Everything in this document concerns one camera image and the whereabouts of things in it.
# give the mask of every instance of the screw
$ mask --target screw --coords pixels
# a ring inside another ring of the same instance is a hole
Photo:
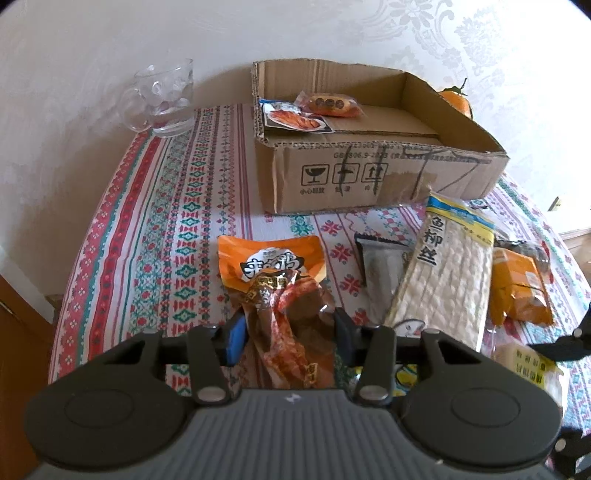
[[[562,450],[564,450],[565,447],[566,447],[566,440],[559,439],[558,442],[556,442],[556,445],[554,445],[554,450],[556,450],[557,452],[562,452]]]
[[[368,401],[382,401],[388,396],[388,390],[379,385],[365,385],[359,390],[359,395],[364,400]]]
[[[226,398],[226,392],[220,387],[203,387],[197,392],[197,398],[207,403],[216,403]]]

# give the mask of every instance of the fragile symbol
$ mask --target fragile symbol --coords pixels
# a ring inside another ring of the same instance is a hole
[[[306,185],[326,185],[329,181],[328,164],[304,165],[301,168],[301,184]]]

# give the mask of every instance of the damask wallpaper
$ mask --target damask wallpaper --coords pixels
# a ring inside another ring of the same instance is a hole
[[[249,65],[269,58],[396,67],[437,89],[467,77],[534,200],[589,210],[590,23],[569,0],[17,0],[0,16],[0,245],[63,291],[132,138],[119,92],[184,57],[200,106],[249,102]]]

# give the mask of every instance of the patterned tablecloth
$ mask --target patterned tablecloth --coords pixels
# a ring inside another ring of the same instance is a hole
[[[424,207],[275,216],[258,198],[251,108],[197,111],[195,128],[173,139],[138,134],[101,199],[67,287],[50,381],[146,327],[168,336],[194,325],[224,322],[233,311],[217,266],[219,235],[254,240],[318,235],[330,288],[359,323],[367,321],[355,232],[414,243]],[[527,240],[545,240],[554,284],[548,287],[557,326],[517,325],[524,342],[571,333],[591,299],[581,270],[527,195],[507,176],[480,206],[488,206]],[[591,430],[591,359],[570,364],[565,423]],[[256,386],[261,364],[251,349],[226,369],[230,385]],[[168,383],[189,391],[186,365],[168,368]]]

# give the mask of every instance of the ribbed gray plate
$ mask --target ribbed gray plate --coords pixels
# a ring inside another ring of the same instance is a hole
[[[410,443],[391,415],[352,404],[340,390],[243,390],[203,408],[168,449],[113,472],[48,464],[30,480],[555,480],[541,465],[513,473],[463,472]]]

